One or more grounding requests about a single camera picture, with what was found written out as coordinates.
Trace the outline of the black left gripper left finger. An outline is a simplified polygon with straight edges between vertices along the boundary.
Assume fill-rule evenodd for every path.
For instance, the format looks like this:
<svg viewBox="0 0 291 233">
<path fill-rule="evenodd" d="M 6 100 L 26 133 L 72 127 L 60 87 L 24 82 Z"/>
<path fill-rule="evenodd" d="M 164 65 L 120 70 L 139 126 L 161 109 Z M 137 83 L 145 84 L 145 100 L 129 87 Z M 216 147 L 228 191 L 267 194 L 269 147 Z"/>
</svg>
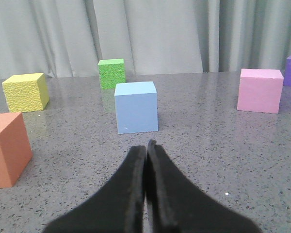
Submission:
<svg viewBox="0 0 291 233">
<path fill-rule="evenodd" d="M 46 226 L 46 233 L 140 233 L 145 146 L 130 148 L 116 173 L 90 199 Z"/>
</svg>

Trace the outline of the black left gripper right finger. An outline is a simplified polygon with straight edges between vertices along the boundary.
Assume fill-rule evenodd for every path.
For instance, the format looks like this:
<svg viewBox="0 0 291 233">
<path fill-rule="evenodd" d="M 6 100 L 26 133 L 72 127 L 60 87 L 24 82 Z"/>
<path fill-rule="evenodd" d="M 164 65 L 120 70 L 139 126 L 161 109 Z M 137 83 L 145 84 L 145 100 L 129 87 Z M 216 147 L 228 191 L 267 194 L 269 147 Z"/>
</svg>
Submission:
<svg viewBox="0 0 291 233">
<path fill-rule="evenodd" d="M 250 219 L 228 209 L 195 186 L 150 140 L 147 148 L 146 198 L 155 233 L 259 233 Z"/>
</svg>

